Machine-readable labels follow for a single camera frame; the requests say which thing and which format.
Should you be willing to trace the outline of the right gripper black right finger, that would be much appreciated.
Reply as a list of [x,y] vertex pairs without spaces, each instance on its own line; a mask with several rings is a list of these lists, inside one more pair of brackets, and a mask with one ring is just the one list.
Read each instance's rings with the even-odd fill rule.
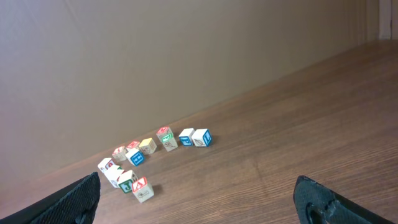
[[304,175],[297,178],[293,201],[300,223],[393,224]]

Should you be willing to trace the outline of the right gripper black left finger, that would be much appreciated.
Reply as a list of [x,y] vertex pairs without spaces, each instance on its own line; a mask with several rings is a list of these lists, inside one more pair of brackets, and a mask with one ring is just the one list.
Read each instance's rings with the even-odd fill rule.
[[92,224],[100,200],[97,172],[58,190],[42,200],[2,218],[9,224]]

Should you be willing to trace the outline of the plain engraved wooden block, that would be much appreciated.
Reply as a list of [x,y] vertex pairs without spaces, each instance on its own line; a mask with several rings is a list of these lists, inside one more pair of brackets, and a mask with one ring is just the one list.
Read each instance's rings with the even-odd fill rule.
[[123,173],[124,173],[124,169],[111,170],[111,171],[107,170],[104,174],[114,188],[119,188],[118,179],[121,176],[121,174],[123,174]]

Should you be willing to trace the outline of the green J wooden block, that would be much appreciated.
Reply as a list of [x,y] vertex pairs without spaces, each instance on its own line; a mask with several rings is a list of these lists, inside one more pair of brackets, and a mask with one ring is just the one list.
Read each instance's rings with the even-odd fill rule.
[[132,191],[132,184],[138,180],[133,170],[123,172],[118,178],[118,186],[125,193]]

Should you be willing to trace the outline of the red A wooden block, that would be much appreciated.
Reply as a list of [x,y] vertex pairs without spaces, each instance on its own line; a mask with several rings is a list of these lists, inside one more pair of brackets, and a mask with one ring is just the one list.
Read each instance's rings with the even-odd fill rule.
[[132,183],[132,192],[140,203],[154,196],[152,185],[147,181],[146,177],[141,177]]

